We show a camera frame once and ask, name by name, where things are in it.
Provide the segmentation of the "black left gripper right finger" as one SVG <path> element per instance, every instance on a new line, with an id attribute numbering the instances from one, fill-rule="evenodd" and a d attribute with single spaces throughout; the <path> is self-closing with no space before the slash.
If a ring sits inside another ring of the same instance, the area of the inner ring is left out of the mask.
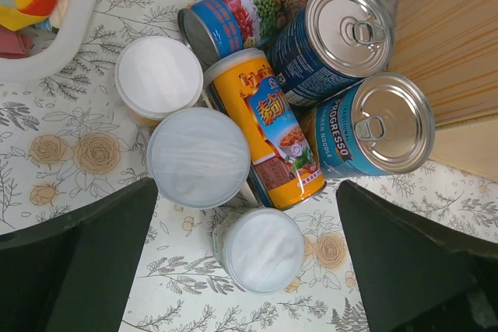
<path id="1" fill-rule="evenodd" d="M 372 331 L 495 331 L 497 245 L 352 181 L 338 212 Z"/>

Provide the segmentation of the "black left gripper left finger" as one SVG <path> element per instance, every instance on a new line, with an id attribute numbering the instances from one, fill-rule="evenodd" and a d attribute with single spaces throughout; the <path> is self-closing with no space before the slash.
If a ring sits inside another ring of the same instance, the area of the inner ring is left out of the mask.
<path id="1" fill-rule="evenodd" d="M 117 331 L 158 189 L 143 178 L 1 236 L 3 331 Z"/>

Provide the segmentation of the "light blue Progresso soup can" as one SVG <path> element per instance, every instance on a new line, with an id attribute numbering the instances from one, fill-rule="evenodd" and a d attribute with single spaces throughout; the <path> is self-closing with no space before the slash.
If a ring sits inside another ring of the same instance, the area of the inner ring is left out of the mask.
<path id="1" fill-rule="evenodd" d="M 411 173 L 435 141 L 428 99 L 395 73 L 342 90 L 307 111 L 300 126 L 328 179 Z"/>

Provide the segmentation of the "dark blue soup can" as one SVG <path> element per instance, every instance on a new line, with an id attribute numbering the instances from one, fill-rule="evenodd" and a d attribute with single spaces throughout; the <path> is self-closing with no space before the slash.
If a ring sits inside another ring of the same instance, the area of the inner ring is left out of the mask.
<path id="1" fill-rule="evenodd" d="M 267 53 L 287 101 L 311 107 L 381 72 L 394 25 L 381 0 L 308 0 Z"/>

